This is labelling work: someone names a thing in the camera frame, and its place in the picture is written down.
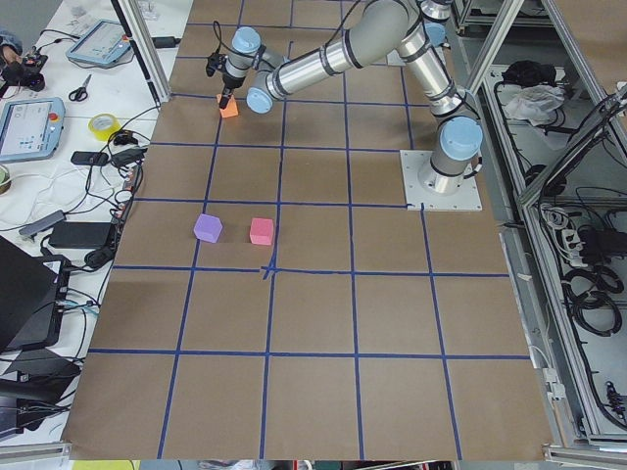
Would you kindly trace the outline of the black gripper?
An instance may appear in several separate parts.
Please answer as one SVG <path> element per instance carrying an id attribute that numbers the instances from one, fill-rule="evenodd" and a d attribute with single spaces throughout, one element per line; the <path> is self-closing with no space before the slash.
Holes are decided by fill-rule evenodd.
<path id="1" fill-rule="evenodd" d="M 221 74 L 223 87 L 218 99 L 218 106 L 221 110 L 225 110 L 233 92 L 243 85 L 245 70 L 237 67 L 229 55 L 214 52 L 207 58 L 205 72 L 207 77 L 213 77 L 217 73 Z"/>

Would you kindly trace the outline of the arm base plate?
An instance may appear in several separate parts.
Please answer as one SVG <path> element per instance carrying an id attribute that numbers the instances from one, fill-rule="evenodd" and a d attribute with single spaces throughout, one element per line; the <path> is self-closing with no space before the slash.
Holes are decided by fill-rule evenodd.
<path id="1" fill-rule="evenodd" d="M 400 152 L 406 206 L 409 211 L 480 212 L 476 178 L 439 174 L 431 165 L 431 151 Z"/>

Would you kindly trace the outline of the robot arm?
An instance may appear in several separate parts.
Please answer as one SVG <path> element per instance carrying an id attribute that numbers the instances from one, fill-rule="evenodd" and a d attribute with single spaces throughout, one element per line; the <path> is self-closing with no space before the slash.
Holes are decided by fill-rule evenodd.
<path id="1" fill-rule="evenodd" d="M 432 193 L 453 195 L 476 174 L 467 167 L 480 150 L 483 130 L 467 90 L 451 78 L 427 33 L 429 25 L 444 24 L 450 12 L 448 1 L 367 1 L 352 27 L 338 26 L 326 42 L 294 59 L 267 48 L 255 29 L 241 26 L 229 46 L 218 45 L 208 57 L 206 74 L 220 74 L 218 105 L 225 109 L 247 73 L 254 71 L 246 102 L 251 111 L 266 114 L 290 95 L 348 70 L 365 69 L 396 52 L 421 85 L 438 122 L 436 147 L 421 166 L 418 180 Z"/>

